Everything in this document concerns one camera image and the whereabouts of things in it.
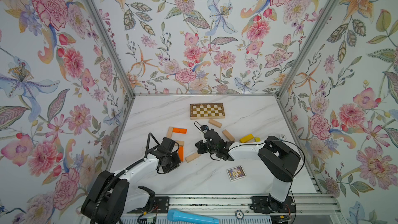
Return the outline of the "orange block front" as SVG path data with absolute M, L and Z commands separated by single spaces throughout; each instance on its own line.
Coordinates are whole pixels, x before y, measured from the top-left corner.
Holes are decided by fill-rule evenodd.
M 180 162 L 183 162 L 184 161 L 184 147 L 183 146 L 179 146 L 178 156 L 179 156 Z

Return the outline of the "orange block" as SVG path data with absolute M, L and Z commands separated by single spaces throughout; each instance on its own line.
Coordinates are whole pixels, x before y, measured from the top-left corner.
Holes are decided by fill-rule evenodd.
M 187 129 L 183 129 L 183 128 L 173 128 L 173 133 L 187 134 Z
M 178 156 L 179 156 L 180 162 L 183 162 L 184 161 L 184 147 L 183 146 L 179 146 Z

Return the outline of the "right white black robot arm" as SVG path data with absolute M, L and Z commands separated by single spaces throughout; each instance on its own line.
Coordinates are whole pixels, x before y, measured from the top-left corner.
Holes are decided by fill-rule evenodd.
M 224 141 L 213 129 L 205 130 L 200 141 L 195 143 L 199 154 L 208 153 L 223 161 L 259 160 L 274 176 L 267 196 L 251 197 L 250 209 L 260 214 L 288 214 L 296 212 L 294 196 L 289 192 L 296 170 L 301 161 L 298 152 L 275 136 L 269 136 L 257 144 L 239 144 Z

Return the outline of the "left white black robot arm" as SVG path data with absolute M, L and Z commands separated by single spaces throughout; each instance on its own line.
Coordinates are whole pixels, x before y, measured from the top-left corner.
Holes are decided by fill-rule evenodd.
M 143 158 L 122 170 L 98 175 L 80 210 L 90 223 L 120 224 L 123 214 L 133 210 L 147 214 L 157 207 L 155 192 L 136 183 L 152 172 L 167 174 L 177 169 L 181 160 L 177 142 L 164 137 L 150 148 L 154 139 L 149 133 Z

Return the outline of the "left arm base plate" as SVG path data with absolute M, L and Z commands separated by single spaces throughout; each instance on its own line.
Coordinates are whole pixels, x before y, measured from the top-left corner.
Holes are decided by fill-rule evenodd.
M 170 197 L 154 197 L 143 208 L 136 208 L 128 211 L 128 214 L 158 213 L 167 214 L 170 207 Z

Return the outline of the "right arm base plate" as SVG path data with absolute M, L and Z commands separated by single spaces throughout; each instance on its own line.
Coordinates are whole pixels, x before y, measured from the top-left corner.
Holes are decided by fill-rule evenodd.
M 261 214 L 289 214 L 296 212 L 296 205 L 292 197 L 287 196 L 284 202 L 279 202 L 268 196 L 253 196 L 251 197 L 250 209 L 255 213 Z

